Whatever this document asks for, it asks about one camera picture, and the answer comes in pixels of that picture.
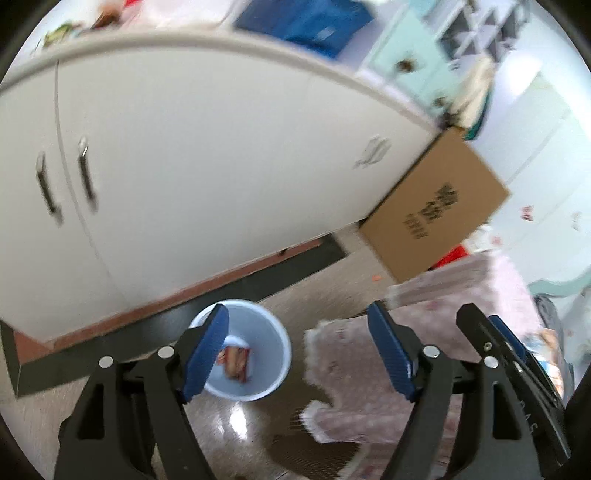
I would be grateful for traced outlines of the trash inside bin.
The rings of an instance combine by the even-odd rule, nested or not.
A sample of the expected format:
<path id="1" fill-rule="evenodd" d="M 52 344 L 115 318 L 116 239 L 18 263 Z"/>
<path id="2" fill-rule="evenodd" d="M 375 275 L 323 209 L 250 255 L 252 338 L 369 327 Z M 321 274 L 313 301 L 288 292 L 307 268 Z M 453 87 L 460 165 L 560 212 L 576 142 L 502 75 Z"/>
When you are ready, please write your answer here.
<path id="1" fill-rule="evenodd" d="M 219 352 L 216 364 L 222 367 L 226 378 L 245 383 L 249 377 L 249 348 L 226 346 Z"/>

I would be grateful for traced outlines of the light blue trash bin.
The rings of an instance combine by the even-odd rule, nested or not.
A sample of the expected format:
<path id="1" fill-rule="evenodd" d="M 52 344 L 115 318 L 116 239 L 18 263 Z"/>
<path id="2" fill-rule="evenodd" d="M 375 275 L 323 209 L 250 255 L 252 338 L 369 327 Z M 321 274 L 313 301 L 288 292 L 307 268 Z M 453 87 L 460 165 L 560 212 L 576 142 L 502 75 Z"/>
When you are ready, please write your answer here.
<path id="1" fill-rule="evenodd" d="M 246 300 L 223 300 L 201 310 L 189 327 L 204 333 L 204 339 L 184 362 L 185 399 L 205 390 L 219 398 L 252 402 L 273 393 L 287 377 L 290 337 L 280 320 L 263 306 Z M 250 349 L 245 383 L 226 378 L 216 364 L 226 346 Z"/>

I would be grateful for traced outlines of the pink checkered tablecloth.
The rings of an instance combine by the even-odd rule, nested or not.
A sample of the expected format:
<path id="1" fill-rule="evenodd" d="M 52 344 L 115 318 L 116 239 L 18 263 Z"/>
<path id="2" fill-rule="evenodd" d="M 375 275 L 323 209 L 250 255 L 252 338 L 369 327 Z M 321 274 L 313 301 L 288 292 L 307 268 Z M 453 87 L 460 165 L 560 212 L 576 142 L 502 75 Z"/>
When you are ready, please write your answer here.
<path id="1" fill-rule="evenodd" d="M 465 304 L 499 316 L 521 340 L 542 328 L 524 280 L 498 251 L 470 255 L 394 285 L 385 303 L 394 321 L 423 343 L 471 362 L 480 357 L 456 325 Z M 305 379 L 329 397 L 312 400 L 301 412 L 301 423 L 315 441 L 396 445 L 412 405 L 394 391 L 367 317 L 322 321 L 305 332 L 304 346 Z"/>

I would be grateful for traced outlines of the red plastic stool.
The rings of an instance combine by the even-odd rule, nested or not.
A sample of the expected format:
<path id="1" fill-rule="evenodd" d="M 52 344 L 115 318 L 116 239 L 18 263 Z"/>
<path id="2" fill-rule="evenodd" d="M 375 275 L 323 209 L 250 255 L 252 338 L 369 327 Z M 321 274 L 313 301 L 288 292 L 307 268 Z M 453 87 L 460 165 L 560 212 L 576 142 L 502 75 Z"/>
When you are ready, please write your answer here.
<path id="1" fill-rule="evenodd" d="M 431 267 L 431 269 L 438 269 L 444 265 L 450 264 L 467 256 L 469 256 L 469 252 L 464 248 L 463 245 L 458 245 L 456 248 L 454 248 L 452 251 L 446 254 L 443 258 L 441 258 L 438 262 L 436 262 Z"/>

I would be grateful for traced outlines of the brown cardboard box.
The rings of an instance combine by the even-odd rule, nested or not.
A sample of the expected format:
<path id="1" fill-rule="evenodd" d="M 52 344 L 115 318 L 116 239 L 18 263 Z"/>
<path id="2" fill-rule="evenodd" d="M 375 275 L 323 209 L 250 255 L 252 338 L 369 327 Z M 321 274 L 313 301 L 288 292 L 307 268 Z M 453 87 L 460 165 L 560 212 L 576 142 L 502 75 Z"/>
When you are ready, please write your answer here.
<path id="1" fill-rule="evenodd" d="M 448 129 L 363 222 L 361 233 L 399 282 L 436 265 L 486 223 L 509 191 Z"/>

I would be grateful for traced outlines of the white low cabinet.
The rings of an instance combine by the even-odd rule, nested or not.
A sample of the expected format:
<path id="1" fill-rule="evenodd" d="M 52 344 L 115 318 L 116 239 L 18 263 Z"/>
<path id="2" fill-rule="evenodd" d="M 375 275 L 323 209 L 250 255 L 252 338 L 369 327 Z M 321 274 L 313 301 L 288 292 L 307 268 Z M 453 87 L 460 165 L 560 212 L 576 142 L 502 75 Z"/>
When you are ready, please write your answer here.
<path id="1" fill-rule="evenodd" d="M 40 342 L 365 218 L 437 134 L 301 49 L 70 41 L 1 83 L 1 317 Z"/>

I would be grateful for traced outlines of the cream hanging jacket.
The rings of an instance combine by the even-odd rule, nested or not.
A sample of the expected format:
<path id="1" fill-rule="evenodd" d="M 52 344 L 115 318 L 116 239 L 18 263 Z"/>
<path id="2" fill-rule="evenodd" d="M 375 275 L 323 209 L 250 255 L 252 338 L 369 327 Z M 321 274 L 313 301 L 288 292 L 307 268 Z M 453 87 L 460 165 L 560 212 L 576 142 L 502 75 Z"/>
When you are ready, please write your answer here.
<path id="1" fill-rule="evenodd" d="M 476 59 L 448 111 L 453 126 L 468 131 L 477 123 L 491 90 L 495 70 L 495 62 L 490 55 L 481 54 Z"/>

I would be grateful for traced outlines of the teal drawer unit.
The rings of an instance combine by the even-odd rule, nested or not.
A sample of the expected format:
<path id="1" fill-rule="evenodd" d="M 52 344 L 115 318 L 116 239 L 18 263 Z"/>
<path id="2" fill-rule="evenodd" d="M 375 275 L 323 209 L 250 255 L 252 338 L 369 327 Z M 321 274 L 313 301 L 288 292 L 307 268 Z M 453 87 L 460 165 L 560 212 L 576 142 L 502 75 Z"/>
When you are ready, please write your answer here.
<path id="1" fill-rule="evenodd" d="M 435 118 L 444 115 L 460 88 L 443 48 L 410 7 L 403 8 L 377 40 L 367 68 Z"/>

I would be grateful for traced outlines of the lilac cubby shelf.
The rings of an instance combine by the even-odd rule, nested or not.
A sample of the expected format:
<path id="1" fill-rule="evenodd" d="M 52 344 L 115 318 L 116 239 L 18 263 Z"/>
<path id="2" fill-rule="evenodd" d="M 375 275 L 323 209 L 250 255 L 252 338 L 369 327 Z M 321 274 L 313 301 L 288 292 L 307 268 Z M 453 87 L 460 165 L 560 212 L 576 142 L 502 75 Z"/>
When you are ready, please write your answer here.
<path id="1" fill-rule="evenodd" d="M 440 1 L 427 17 L 451 69 L 466 73 L 478 57 L 496 65 L 514 49 L 530 19 L 529 1 Z"/>

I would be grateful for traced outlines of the crumpled wrappers on counter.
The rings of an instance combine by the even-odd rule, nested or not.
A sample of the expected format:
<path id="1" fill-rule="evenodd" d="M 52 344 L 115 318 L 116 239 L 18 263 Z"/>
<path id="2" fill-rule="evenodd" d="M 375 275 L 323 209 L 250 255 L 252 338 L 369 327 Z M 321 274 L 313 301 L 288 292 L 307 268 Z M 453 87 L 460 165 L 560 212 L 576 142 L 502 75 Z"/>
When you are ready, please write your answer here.
<path id="1" fill-rule="evenodd" d="M 56 29 L 48 32 L 42 41 L 42 48 L 48 49 L 54 45 L 71 40 L 86 30 L 85 24 L 81 22 L 67 21 Z"/>

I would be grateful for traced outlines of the white red plastic bag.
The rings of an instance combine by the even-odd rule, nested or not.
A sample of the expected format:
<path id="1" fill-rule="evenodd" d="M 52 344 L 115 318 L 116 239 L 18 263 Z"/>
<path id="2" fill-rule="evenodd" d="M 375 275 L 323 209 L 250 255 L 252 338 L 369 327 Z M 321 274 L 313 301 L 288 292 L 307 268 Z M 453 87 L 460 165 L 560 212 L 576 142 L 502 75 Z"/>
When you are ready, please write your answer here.
<path id="1" fill-rule="evenodd" d="M 135 28 L 152 26 L 141 0 L 100 1 L 96 7 L 96 19 L 91 29 L 107 27 Z"/>

